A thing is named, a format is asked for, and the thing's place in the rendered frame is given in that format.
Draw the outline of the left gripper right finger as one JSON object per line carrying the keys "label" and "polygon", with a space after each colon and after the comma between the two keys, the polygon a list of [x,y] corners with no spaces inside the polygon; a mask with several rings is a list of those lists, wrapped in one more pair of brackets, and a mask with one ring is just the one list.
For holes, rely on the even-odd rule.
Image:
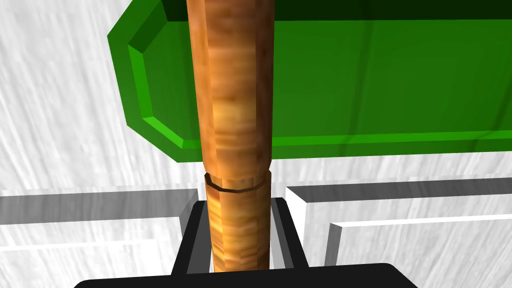
{"label": "left gripper right finger", "polygon": [[289,206],[282,197],[271,200],[270,250],[273,269],[309,267]]}

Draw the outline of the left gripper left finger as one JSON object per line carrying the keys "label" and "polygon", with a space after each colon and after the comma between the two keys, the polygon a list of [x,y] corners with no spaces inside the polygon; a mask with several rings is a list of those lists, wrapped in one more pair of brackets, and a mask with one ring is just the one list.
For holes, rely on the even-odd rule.
{"label": "left gripper left finger", "polygon": [[204,200],[198,200],[192,206],[171,275],[207,274],[211,257],[208,207]]}

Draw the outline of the brown wooden cylinder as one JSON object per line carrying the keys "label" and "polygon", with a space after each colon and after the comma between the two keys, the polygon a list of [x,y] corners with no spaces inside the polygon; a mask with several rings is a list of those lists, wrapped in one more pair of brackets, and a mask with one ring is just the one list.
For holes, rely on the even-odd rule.
{"label": "brown wooden cylinder", "polygon": [[275,0],[186,0],[213,269],[270,266]]}

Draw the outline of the green tray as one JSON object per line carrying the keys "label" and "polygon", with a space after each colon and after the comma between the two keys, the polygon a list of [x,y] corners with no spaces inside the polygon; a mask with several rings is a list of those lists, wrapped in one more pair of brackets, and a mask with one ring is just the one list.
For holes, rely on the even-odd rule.
{"label": "green tray", "polygon": [[[201,162],[186,0],[108,36],[127,125]],[[274,159],[512,151],[512,0],[275,0]]]}

